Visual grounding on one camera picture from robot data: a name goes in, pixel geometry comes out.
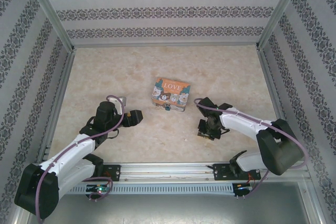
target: enclosure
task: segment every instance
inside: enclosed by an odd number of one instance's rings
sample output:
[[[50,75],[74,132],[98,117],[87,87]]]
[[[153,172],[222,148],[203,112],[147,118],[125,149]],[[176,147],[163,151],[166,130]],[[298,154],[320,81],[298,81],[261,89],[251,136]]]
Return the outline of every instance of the enclosure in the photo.
[[[119,181],[97,204],[78,184],[45,223],[336,223],[335,15],[335,0],[0,0],[0,222],[36,223],[14,204],[24,168],[114,94],[143,113],[94,151]],[[190,83],[184,112],[152,104],[157,78]],[[208,167],[258,146],[237,131],[197,136],[204,97],[285,119],[307,166],[236,200]]]

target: small box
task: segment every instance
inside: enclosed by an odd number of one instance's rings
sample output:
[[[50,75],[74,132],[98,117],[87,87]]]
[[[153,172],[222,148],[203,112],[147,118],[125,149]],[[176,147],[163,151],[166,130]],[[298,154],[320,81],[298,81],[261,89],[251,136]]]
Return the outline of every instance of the small box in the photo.
[[[190,84],[164,78],[156,80],[152,93],[155,106],[166,110],[184,111],[190,92]]]

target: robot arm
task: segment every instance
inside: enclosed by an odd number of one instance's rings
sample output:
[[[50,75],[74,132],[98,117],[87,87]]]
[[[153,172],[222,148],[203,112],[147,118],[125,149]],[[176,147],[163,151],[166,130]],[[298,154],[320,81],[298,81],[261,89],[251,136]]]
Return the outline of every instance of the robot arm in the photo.
[[[262,122],[272,125],[295,138],[293,131],[285,120],[278,119],[271,122],[257,119],[238,111],[227,103],[217,106],[208,97],[201,99],[198,105],[228,112],[210,111],[198,106],[198,109],[207,118],[207,121],[200,120],[198,125],[199,136],[211,140],[220,139],[222,134],[232,129],[249,136],[258,143],[259,152],[243,151],[230,160],[230,169],[235,175],[252,169],[268,169],[276,175],[281,175],[304,156],[301,148],[293,141],[262,125]]]
[[[126,98],[119,98],[125,105]],[[95,136],[112,129],[121,120],[121,104],[115,98],[101,102],[97,108],[96,116],[90,118],[87,124],[80,130],[80,134],[62,151],[40,165],[28,165],[22,174],[14,203],[27,211],[36,214],[35,200],[37,184],[42,174],[50,166],[42,181],[39,196],[39,211],[41,219],[47,218],[56,208],[61,197],[78,183],[91,176],[102,175],[103,160],[91,154],[107,138],[108,134]],[[142,121],[142,112],[132,110],[124,114],[119,127],[131,127]]]

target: marble floor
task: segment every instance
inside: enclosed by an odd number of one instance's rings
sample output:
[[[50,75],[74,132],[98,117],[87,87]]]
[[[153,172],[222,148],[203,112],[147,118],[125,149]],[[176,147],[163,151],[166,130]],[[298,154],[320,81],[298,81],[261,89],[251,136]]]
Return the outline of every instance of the marble floor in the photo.
[[[191,84],[184,112],[152,105],[158,77]],[[126,111],[141,110],[143,121],[121,128],[117,138],[94,151],[105,162],[222,162],[257,148],[235,131],[215,141],[197,136],[203,116],[195,98],[209,97],[218,105],[226,102],[255,117],[275,119],[255,46],[79,48],[49,156],[76,137],[109,94],[126,96]]]

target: patterned wallpaper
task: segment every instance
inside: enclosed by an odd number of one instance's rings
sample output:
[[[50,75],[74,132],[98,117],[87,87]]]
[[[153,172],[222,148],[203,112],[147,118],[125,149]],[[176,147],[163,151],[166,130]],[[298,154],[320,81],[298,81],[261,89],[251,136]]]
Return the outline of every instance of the patterned wallpaper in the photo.
[[[327,223],[336,223],[335,0],[291,0],[264,48],[286,119],[310,154]]]
[[[257,42],[279,0],[50,0],[75,46]]]
[[[37,0],[0,0],[0,223],[36,161],[67,52]]]

